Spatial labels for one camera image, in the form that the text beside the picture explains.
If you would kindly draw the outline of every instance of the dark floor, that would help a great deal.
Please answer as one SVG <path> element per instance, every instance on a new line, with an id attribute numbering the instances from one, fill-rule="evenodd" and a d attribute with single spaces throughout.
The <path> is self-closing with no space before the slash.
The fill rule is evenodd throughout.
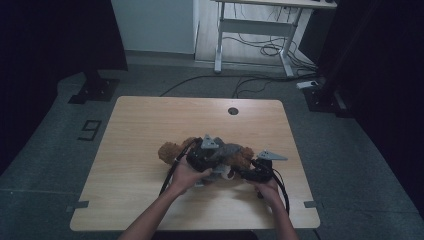
<path id="1" fill-rule="evenodd" d="M 239 79 L 222 76 L 248 72 L 228 68 L 220 78 L 193 80 L 166 96 L 231 98 Z M 1 176 L 0 239 L 116 239 L 119 232 L 73 232 L 68 208 L 79 199 L 116 99 L 159 96 L 201 75 L 213 76 L 212 69 L 132 64 L 129 72 L 104 71 L 102 76 L 121 80 L 113 99 L 84 105 L 67 103 L 83 75 L 62 80 L 50 112 Z M 310 112 L 296 89 L 302 81 L 273 82 L 239 96 L 284 104 L 321 219 L 316 232 L 298 230 L 301 239 L 424 239 L 423 219 L 374 144 L 354 119 Z M 243 89 L 264 85 L 252 81 Z M 86 120 L 102 121 L 91 142 L 77 140 Z M 255 232 L 259 239 L 274 237 L 272 230 Z"/>

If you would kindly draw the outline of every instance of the white desk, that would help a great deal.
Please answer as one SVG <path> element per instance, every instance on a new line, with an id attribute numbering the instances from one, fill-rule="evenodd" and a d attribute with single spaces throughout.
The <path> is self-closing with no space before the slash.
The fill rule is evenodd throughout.
<path id="1" fill-rule="evenodd" d="M 269 35 L 287 37 L 287 41 L 284 44 L 283 51 L 280 52 L 280 58 L 288 77 L 293 77 L 293 71 L 291 69 L 291 61 L 288 57 L 288 51 L 293 41 L 294 34 L 296 33 L 297 25 L 299 23 L 300 15 L 304 8 L 312 9 L 336 9 L 337 4 L 335 2 L 327 3 L 324 0 L 319 2 L 312 0 L 214 0 L 220 2 L 221 13 L 219 19 L 218 28 L 218 46 L 215 54 L 215 72 L 221 72 L 222 65 L 222 34 L 224 32 L 230 33 L 246 33 L 256 35 Z M 226 19 L 224 17 L 225 3 L 241 3 L 241 4 L 256 4 L 256 5 L 273 5 L 273 6 L 286 6 L 299 8 L 297 11 L 295 20 L 291 23 L 276 23 L 276 22 L 265 22 L 265 21 L 252 21 L 252 20 L 241 20 L 241 19 Z"/>

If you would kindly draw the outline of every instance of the table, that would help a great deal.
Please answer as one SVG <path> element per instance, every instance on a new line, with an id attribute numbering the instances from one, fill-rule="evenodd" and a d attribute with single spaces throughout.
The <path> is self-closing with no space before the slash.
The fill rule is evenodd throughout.
<path id="1" fill-rule="evenodd" d="M 231 115 L 230 108 L 238 114 Z M 274 161 L 290 198 L 295 228 L 320 224 L 283 105 L 277 100 L 120 97 L 75 209 L 74 231 L 124 230 L 158 196 L 170 166 L 158 158 L 165 142 L 220 137 L 227 143 L 283 155 Z M 241 179 L 219 179 L 178 198 L 159 230 L 272 229 L 272 215 L 253 187 Z"/>
<path id="2" fill-rule="evenodd" d="M 312 1 L 312 0 L 214 0 L 220 2 L 221 13 L 218 27 L 218 45 L 215 53 L 215 67 L 216 73 L 221 72 L 222 65 L 222 34 L 224 32 L 230 33 L 246 33 L 256 35 L 269 35 L 287 37 L 287 41 L 284 44 L 283 50 L 280 52 L 280 58 L 284 66 L 284 70 L 288 77 L 293 77 L 293 70 L 291 68 L 291 61 L 288 57 L 288 51 L 293 41 L 294 34 L 299 23 L 302 10 L 304 8 L 311 9 L 336 9 L 337 4 L 335 2 L 327 3 L 324 0 Z M 277 22 L 265 22 L 265 21 L 252 21 L 244 19 L 226 19 L 224 16 L 225 3 L 241 3 L 241 4 L 256 4 L 256 5 L 272 5 L 282 7 L 296 7 L 299 11 L 296 13 L 295 20 L 291 23 L 277 23 Z"/>

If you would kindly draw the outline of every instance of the stuffed animal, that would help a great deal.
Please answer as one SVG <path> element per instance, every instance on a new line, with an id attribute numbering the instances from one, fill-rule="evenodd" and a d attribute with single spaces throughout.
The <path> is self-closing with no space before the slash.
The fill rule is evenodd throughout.
<path id="1" fill-rule="evenodd" d="M 194 137 L 187 138 L 181 145 L 172 142 L 164 143 L 158 151 L 159 158 L 165 163 L 172 165 L 174 159 L 183 151 L 184 147 L 187 146 Z M 249 170 L 250 161 L 253 158 L 253 150 L 249 147 L 243 147 L 234 143 L 224 143 L 222 139 L 215 138 L 213 140 L 219 145 L 215 153 L 210 159 L 221 159 L 224 169 L 222 170 L 221 176 L 224 179 L 233 179 L 235 173 L 234 168 L 239 170 Z"/>

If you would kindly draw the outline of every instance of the white wall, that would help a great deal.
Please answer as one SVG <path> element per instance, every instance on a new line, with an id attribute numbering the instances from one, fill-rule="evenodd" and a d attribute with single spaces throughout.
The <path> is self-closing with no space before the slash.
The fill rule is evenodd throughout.
<path id="1" fill-rule="evenodd" d="M 112 0 L 125 50 L 193 54 L 198 0 Z"/>

